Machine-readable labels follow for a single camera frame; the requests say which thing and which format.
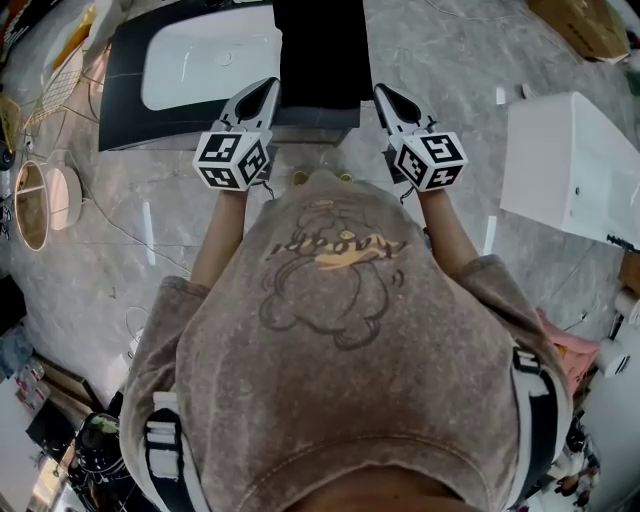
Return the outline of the white sink basin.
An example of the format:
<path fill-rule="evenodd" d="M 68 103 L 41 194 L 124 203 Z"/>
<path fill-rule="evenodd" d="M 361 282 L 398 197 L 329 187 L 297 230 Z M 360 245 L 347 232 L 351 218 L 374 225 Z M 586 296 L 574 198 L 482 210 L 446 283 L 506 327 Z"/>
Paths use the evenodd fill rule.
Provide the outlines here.
<path fill-rule="evenodd" d="M 202 15 L 162 28 L 147 48 L 143 104 L 160 111 L 226 100 L 280 75 L 282 32 L 270 5 Z"/>

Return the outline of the white cabinet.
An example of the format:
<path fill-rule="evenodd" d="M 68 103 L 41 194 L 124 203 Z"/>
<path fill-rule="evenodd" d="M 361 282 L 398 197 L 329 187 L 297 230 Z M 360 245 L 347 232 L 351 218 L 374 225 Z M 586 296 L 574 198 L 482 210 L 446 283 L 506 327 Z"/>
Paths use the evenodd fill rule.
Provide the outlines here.
<path fill-rule="evenodd" d="M 0 495 L 14 512 L 25 512 L 39 478 L 41 449 L 27 434 L 36 413 L 17 390 L 13 379 L 0 383 Z"/>

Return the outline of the black equipment heap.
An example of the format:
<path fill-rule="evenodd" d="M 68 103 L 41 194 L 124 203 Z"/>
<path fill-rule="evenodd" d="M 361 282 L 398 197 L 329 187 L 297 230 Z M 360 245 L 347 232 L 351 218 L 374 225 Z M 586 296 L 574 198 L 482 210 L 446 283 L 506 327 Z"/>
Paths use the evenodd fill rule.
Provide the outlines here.
<path fill-rule="evenodd" d="M 86 512 L 157 512 L 127 469 L 119 420 L 92 413 L 77 432 L 68 481 Z"/>

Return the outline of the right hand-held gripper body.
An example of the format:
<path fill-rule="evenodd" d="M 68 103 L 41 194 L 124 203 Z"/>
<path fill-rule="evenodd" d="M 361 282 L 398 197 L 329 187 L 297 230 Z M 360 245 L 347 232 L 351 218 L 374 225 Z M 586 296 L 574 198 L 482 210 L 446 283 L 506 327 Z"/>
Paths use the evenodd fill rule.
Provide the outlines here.
<path fill-rule="evenodd" d="M 418 192 L 430 192 L 460 180 L 467 155 L 454 132 L 438 132 L 436 125 L 433 118 L 391 126 L 383 123 L 388 134 L 383 155 L 395 184 L 408 182 Z"/>

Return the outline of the person's right forearm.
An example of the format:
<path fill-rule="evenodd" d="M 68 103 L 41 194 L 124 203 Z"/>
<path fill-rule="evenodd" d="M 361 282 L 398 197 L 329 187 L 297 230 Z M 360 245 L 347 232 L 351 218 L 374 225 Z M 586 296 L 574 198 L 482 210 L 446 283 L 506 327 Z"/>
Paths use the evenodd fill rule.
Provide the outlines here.
<path fill-rule="evenodd" d="M 419 192 L 427 235 L 434 258 L 449 276 L 479 257 L 445 190 Z"/>

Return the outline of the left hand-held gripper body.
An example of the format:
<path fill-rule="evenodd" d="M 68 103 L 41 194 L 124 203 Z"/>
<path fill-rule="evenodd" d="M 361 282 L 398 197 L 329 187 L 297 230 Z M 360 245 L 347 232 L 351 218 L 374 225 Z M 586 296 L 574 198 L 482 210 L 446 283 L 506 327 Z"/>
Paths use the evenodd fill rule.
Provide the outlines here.
<path fill-rule="evenodd" d="M 192 166 L 210 189 L 247 192 L 270 177 L 272 137 L 269 122 L 224 116 L 201 134 Z"/>

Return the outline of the person's left forearm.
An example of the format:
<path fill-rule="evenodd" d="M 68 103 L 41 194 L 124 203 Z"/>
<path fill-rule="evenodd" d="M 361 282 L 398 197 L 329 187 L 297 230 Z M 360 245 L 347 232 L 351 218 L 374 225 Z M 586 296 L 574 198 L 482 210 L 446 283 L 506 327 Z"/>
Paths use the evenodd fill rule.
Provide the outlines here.
<path fill-rule="evenodd" d="M 195 259 L 190 281 L 211 289 L 231 261 L 244 236 L 248 194 L 221 191 Z"/>

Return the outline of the white round container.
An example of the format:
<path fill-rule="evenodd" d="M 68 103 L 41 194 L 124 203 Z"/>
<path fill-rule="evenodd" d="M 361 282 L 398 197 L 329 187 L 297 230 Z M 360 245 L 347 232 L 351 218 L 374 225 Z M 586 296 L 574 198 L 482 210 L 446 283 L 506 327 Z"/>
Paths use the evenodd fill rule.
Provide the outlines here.
<path fill-rule="evenodd" d="M 74 225 L 82 209 L 82 189 L 77 173 L 67 166 L 51 167 L 45 174 L 50 228 L 62 231 Z"/>

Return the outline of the black printed board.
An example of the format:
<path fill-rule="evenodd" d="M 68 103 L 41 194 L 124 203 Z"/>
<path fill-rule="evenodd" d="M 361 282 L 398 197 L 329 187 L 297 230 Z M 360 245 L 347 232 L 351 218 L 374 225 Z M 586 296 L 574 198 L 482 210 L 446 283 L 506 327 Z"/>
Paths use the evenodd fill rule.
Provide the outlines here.
<path fill-rule="evenodd" d="M 17 43 L 62 0 L 0 0 L 0 35 L 5 49 Z"/>

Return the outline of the white paper roll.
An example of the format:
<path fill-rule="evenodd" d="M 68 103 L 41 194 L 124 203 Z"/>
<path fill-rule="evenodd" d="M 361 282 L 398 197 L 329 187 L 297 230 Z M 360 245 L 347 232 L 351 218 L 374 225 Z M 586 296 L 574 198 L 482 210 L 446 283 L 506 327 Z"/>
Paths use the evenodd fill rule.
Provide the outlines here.
<path fill-rule="evenodd" d="M 630 324 L 640 325 L 640 296 L 631 289 L 621 289 L 614 301 L 616 311 Z"/>

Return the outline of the brown printed t-shirt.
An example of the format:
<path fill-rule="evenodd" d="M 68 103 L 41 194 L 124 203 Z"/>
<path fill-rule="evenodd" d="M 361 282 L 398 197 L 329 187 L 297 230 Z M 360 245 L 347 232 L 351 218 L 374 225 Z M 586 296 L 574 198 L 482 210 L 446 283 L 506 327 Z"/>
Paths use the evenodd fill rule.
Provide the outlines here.
<path fill-rule="evenodd" d="M 161 512 L 505 512 L 558 458 L 560 356 L 502 260 L 453 276 L 392 194 L 318 171 L 209 289 L 164 279 L 126 467 Z"/>

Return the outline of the bluish plastic bag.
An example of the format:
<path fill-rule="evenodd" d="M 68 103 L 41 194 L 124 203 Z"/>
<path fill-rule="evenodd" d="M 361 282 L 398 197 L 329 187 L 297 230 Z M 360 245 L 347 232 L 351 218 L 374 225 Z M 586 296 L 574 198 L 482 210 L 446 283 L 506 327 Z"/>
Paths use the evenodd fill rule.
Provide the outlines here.
<path fill-rule="evenodd" d="M 0 373 L 10 378 L 31 358 L 33 346 L 27 339 L 25 326 L 18 323 L 0 336 Z"/>

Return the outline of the round gold-framed mirror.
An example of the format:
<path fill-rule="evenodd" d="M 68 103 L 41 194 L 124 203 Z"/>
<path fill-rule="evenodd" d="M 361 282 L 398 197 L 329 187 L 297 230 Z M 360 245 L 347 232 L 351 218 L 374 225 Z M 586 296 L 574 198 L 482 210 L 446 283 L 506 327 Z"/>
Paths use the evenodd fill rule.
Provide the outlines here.
<path fill-rule="evenodd" d="M 48 238 L 50 209 L 46 179 L 35 161 L 26 161 L 17 174 L 14 207 L 20 237 L 31 251 L 41 251 Z"/>

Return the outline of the brown wooden board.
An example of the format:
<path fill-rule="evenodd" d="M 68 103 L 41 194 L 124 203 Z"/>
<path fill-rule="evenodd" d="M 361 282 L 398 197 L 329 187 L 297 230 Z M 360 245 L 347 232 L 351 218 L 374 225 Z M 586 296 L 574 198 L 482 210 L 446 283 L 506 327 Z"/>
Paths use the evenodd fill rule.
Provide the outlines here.
<path fill-rule="evenodd" d="M 43 369 L 43 380 L 58 394 L 65 395 L 76 404 L 81 404 L 91 412 L 104 411 L 104 405 L 91 387 L 89 381 L 47 359 L 38 352 L 33 354 L 33 359 Z"/>

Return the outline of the large printed cardboard box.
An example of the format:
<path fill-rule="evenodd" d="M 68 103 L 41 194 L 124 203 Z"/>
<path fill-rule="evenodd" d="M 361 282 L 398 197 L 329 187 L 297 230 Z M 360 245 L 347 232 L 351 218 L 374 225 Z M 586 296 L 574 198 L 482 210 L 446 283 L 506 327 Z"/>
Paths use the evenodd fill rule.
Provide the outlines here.
<path fill-rule="evenodd" d="M 586 60 L 617 63 L 631 52 L 623 21 L 607 0 L 527 0 L 527 5 Z"/>

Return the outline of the group of red white packets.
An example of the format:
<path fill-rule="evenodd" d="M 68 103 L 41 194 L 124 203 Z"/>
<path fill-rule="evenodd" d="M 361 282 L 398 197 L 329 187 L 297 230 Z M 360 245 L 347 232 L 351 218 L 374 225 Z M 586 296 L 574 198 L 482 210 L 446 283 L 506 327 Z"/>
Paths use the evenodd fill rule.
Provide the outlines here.
<path fill-rule="evenodd" d="M 29 359 L 14 376 L 17 385 L 16 397 L 29 411 L 37 413 L 50 396 L 44 381 L 45 370 L 34 358 Z"/>

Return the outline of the dark-topped wooden vanity cabinet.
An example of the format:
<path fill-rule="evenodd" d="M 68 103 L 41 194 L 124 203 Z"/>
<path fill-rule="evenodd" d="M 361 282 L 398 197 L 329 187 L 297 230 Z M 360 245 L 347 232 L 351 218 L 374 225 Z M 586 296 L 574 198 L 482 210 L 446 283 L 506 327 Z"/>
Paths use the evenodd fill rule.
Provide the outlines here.
<path fill-rule="evenodd" d="M 161 139 L 175 149 L 191 149 L 198 135 L 221 114 L 226 100 L 216 100 L 160 111 L 142 102 L 141 85 L 147 48 L 154 35 L 176 22 L 202 15 L 270 5 L 273 0 L 178 0 L 121 25 L 115 32 L 108 59 L 99 122 L 99 147 L 121 150 Z M 285 107 L 275 115 L 274 139 L 279 144 L 333 144 L 357 128 L 363 101 L 352 109 Z"/>

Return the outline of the black cloth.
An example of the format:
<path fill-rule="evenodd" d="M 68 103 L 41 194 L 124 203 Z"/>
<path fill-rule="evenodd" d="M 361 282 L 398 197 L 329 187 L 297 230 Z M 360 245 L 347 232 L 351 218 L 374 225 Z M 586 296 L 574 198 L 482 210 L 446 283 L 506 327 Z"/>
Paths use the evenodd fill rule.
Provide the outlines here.
<path fill-rule="evenodd" d="M 363 0 L 273 0 L 285 107 L 352 109 L 373 98 Z"/>

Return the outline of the white rectangular box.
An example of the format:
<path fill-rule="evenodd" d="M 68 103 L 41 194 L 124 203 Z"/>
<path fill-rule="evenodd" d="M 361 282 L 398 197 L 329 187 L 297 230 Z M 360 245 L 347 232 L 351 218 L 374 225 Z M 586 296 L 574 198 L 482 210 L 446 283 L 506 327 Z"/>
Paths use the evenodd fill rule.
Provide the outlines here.
<path fill-rule="evenodd" d="M 514 102 L 500 206 L 568 234 L 640 246 L 640 151 L 578 92 Z"/>

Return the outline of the pink pet bed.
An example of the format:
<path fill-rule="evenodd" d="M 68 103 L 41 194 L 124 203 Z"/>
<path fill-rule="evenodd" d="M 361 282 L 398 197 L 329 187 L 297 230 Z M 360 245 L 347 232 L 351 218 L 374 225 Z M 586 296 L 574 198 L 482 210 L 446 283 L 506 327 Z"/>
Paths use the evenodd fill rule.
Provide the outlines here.
<path fill-rule="evenodd" d="M 556 327 L 554 324 L 552 324 L 546 317 L 545 312 L 540 309 L 537 308 L 536 309 L 536 313 L 537 316 L 541 322 L 541 325 L 543 327 L 543 330 L 545 332 L 545 335 L 547 337 L 547 339 L 554 345 L 554 347 L 556 348 L 557 352 L 559 353 L 560 359 L 561 359 L 561 363 L 562 363 L 562 354 L 560 352 L 560 348 L 561 347 L 575 347 L 575 346 L 587 346 L 587 345 L 591 345 L 591 344 L 598 344 L 596 342 L 578 337 L 578 336 L 574 336 L 566 331 L 563 331 L 562 329 Z M 578 390 L 578 388 L 581 385 L 581 382 L 578 386 L 574 387 L 569 383 L 569 389 L 571 394 L 575 394 L 576 391 Z"/>

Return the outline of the white and orange seat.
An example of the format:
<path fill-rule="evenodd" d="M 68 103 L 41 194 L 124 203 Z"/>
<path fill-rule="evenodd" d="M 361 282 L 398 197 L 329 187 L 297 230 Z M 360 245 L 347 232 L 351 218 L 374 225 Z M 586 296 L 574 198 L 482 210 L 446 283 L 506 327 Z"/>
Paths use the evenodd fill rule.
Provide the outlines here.
<path fill-rule="evenodd" d="M 90 37 L 94 24 L 102 20 L 111 0 L 95 0 L 89 7 L 62 30 L 51 47 L 45 62 L 47 71 L 60 68 L 65 60 Z"/>

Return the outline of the black box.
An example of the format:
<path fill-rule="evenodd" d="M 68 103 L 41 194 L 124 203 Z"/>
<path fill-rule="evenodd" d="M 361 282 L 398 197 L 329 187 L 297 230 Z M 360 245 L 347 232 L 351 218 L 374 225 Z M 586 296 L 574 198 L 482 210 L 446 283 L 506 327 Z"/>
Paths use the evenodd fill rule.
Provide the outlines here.
<path fill-rule="evenodd" d="M 46 402 L 26 430 L 29 438 L 50 455 L 63 454 L 75 437 L 68 418 L 52 403 Z"/>

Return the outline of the white appliance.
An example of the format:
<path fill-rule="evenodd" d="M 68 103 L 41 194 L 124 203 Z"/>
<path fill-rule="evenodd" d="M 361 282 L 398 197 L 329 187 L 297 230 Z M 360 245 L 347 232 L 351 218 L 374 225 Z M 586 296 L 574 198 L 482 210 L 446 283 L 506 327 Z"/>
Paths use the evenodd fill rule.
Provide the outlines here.
<path fill-rule="evenodd" d="M 614 378 L 623 374 L 630 360 L 631 355 L 620 341 L 611 338 L 600 341 L 595 363 L 605 378 Z"/>

